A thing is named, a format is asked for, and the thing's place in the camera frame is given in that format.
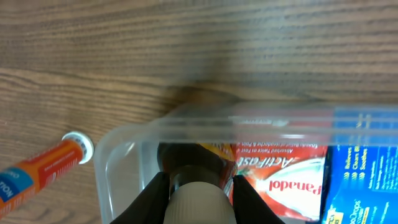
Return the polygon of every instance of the red packaging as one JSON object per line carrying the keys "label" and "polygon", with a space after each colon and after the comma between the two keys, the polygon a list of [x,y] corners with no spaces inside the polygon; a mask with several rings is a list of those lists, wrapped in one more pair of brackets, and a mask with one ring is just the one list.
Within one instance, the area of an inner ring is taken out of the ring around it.
{"label": "red packaging", "polygon": [[[261,109],[240,105],[236,111],[244,117],[256,119],[241,120],[236,128],[248,126],[269,126],[317,128],[330,127],[332,110],[298,108]],[[266,142],[247,142],[255,136]],[[329,136],[317,134],[255,133],[239,134],[236,145],[238,174],[247,178],[271,210],[281,217],[305,221],[320,218],[323,170],[328,146],[316,143]],[[281,144],[281,140],[297,139],[298,144]]]}

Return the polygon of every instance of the plastic container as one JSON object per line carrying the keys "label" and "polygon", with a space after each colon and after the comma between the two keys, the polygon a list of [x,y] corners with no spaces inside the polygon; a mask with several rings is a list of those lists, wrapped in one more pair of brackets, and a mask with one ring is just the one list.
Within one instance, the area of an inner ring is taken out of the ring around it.
{"label": "plastic container", "polygon": [[[342,121],[354,128],[333,125]],[[366,123],[390,124],[390,128]],[[103,223],[121,214],[159,171],[159,142],[392,146],[398,144],[398,106],[263,102],[185,105],[149,124],[121,126],[104,136],[95,153]]]}

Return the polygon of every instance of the tube cap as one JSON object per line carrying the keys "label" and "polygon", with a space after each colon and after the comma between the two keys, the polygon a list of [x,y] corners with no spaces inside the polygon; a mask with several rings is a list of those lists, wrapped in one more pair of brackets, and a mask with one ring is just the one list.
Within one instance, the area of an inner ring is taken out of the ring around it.
{"label": "tube cap", "polygon": [[83,159],[79,162],[79,164],[85,164],[93,157],[94,144],[87,135],[79,131],[71,131],[62,137],[62,140],[65,139],[71,139],[77,142],[83,149]]}
{"label": "tube cap", "polygon": [[192,182],[171,196],[163,224],[236,224],[236,220],[221,189],[205,182]]}

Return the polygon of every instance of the blue label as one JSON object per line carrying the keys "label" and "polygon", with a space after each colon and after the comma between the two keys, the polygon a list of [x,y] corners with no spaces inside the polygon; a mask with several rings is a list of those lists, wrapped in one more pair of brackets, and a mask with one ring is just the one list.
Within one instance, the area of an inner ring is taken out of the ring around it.
{"label": "blue label", "polygon": [[0,197],[7,202],[19,194],[18,188],[7,178],[0,176]]}
{"label": "blue label", "polygon": [[[388,121],[398,118],[398,111],[338,108],[336,118],[355,118],[356,121],[337,121],[336,128],[398,129]],[[326,200],[324,223],[396,223],[398,220],[398,148],[396,139],[389,136],[336,135],[336,141],[353,142],[333,148],[330,190]],[[391,146],[358,145],[390,144]]]}
{"label": "blue label", "polygon": [[0,177],[5,177],[10,180],[20,192],[33,185],[33,180],[30,176],[20,168],[10,167],[0,172]]}

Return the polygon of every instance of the white bottle cap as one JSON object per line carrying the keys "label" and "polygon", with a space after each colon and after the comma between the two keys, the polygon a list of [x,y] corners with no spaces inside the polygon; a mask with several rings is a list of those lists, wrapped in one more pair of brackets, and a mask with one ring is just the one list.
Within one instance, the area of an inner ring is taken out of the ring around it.
{"label": "white bottle cap", "polygon": [[83,159],[79,162],[79,164],[85,164],[93,157],[94,144],[87,135],[79,131],[71,131],[62,137],[62,140],[65,139],[71,139],[77,142],[83,149]]}
{"label": "white bottle cap", "polygon": [[228,197],[205,182],[181,186],[170,198],[163,224],[236,224]]}

